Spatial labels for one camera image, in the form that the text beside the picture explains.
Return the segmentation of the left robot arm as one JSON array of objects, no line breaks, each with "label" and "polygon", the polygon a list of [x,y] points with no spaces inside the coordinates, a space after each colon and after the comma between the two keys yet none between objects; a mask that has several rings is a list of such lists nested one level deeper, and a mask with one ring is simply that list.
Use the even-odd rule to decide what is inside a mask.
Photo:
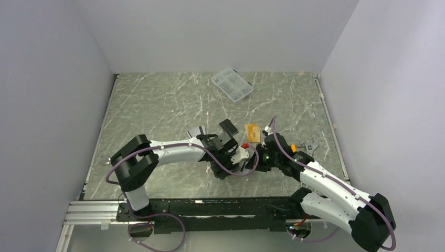
[{"label": "left robot arm", "polygon": [[198,134],[181,141],[150,141],[137,135],[111,158],[114,173],[130,203],[130,214],[142,221],[151,213],[144,185],[155,168],[178,162],[207,162],[214,176],[224,179],[248,161],[248,150],[229,134]]}]

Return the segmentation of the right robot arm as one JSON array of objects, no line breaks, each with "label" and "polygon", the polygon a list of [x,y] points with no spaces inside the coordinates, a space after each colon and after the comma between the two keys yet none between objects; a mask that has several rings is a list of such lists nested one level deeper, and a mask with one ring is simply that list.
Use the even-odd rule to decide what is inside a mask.
[{"label": "right robot arm", "polygon": [[348,232],[365,251],[394,250],[396,223],[388,199],[338,179],[313,157],[288,145],[280,134],[270,133],[257,144],[246,168],[261,172],[278,168],[304,184],[289,197],[282,212],[328,221]]}]

